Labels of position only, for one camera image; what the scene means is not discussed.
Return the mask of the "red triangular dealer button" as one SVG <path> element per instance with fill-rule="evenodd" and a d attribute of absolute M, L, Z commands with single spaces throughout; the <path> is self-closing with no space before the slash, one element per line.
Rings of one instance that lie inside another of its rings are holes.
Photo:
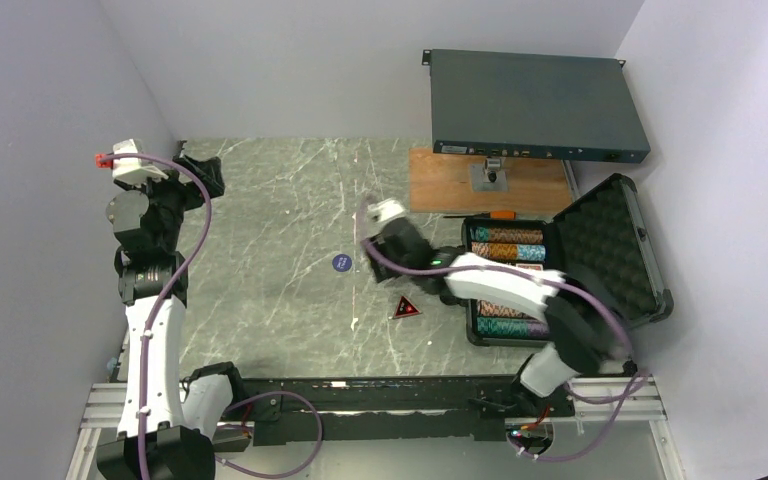
<path fill-rule="evenodd" d="M 415 306 L 413 302 L 411 302 L 407 297 L 401 296 L 397 302 L 396 308 L 394 310 L 393 315 L 391 316 L 391 319 L 398 320 L 398 319 L 417 316 L 420 314 L 421 314 L 421 311 Z"/>

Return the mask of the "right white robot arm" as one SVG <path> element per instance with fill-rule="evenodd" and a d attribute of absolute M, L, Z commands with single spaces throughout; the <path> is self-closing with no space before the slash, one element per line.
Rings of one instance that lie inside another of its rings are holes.
<path fill-rule="evenodd" d="M 571 380 L 632 354 L 619 311 L 593 277 L 521 269 L 467 252 L 445 256 L 405 217 L 383 223 L 374 234 L 361 220 L 355 232 L 375 272 L 406 276 L 433 295 L 512 308 L 547 328 L 547 343 L 517 370 L 510 391 L 524 415 L 538 413 Z"/>

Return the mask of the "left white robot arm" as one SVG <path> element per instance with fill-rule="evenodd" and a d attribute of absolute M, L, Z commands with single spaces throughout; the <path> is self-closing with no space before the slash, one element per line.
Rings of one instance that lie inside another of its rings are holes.
<path fill-rule="evenodd" d="M 221 160 L 118 153 L 96 164 L 122 190 L 105 215 L 119 244 L 114 269 L 129 339 L 123 412 L 96 466 L 105 479 L 212 479 L 217 423 L 239 417 L 248 394 L 230 362 L 179 373 L 192 260 L 177 244 L 185 213 L 223 195 Z"/>

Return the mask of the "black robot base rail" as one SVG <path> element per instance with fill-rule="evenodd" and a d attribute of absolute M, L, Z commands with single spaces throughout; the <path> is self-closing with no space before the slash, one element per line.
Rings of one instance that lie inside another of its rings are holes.
<path fill-rule="evenodd" d="M 251 428 L 257 446 L 317 439 L 502 441 L 510 428 L 575 414 L 563 390 L 529 400 L 510 375 L 244 378 L 240 389 L 220 419 Z"/>

